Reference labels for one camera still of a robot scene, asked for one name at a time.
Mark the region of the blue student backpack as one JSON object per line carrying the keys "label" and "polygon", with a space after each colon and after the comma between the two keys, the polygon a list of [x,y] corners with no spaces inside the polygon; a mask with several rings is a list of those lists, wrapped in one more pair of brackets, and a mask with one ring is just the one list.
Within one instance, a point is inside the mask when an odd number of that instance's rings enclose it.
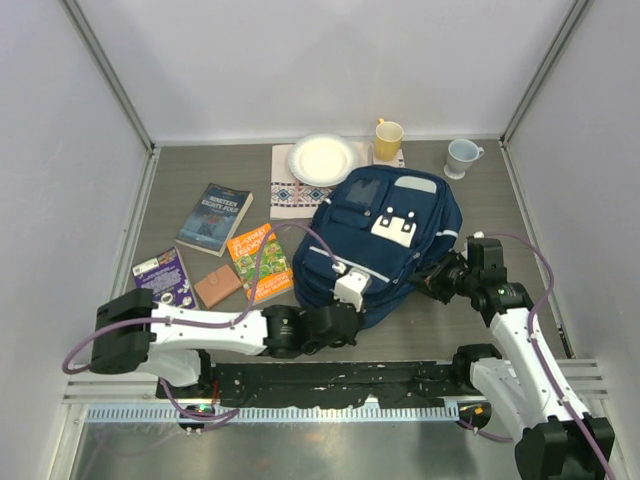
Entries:
{"label": "blue student backpack", "polygon": [[303,307],[333,296],[339,261],[369,277],[363,293],[371,328],[414,291],[414,273],[453,249],[463,217],[449,184],[408,168],[373,165],[353,170],[317,208],[293,260],[294,294]]}

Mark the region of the orange Treehouse book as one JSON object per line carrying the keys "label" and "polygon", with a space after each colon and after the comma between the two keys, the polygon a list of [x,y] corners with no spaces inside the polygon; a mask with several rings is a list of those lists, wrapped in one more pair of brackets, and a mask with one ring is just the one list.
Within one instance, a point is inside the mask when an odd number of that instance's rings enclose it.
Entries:
{"label": "orange Treehouse book", "polygon": [[232,238],[227,250],[248,299],[260,304],[293,288],[293,271],[269,223]]}

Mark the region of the Nineteen Eighty-Four book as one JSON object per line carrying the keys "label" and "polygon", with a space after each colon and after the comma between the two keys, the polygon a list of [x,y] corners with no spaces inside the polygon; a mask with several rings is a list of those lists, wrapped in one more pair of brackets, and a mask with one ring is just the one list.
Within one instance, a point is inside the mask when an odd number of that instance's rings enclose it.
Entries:
{"label": "Nineteen Eighty-Four book", "polygon": [[221,257],[253,202],[250,191],[210,183],[176,236],[176,242]]}

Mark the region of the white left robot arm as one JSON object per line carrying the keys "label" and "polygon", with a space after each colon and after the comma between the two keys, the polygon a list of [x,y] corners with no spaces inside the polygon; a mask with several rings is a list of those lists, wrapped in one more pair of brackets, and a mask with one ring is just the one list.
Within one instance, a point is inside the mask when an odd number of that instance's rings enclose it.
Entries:
{"label": "white left robot arm", "polygon": [[213,385],[204,351],[297,358],[354,345],[363,325],[363,315],[340,302],[320,308],[272,305],[241,315],[157,303],[151,290],[139,288],[98,308],[90,371],[149,373],[200,399]]}

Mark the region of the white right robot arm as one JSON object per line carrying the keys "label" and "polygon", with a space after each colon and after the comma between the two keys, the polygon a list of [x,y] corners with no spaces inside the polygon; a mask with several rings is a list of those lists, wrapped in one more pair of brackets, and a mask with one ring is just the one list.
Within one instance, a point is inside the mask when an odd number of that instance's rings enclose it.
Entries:
{"label": "white right robot arm", "polygon": [[465,254],[450,252],[409,281],[444,304],[468,298],[498,342],[460,347],[451,380],[460,393],[487,399],[511,436],[521,478],[614,478],[615,432],[564,376],[525,287],[507,278],[500,241],[471,239]]}

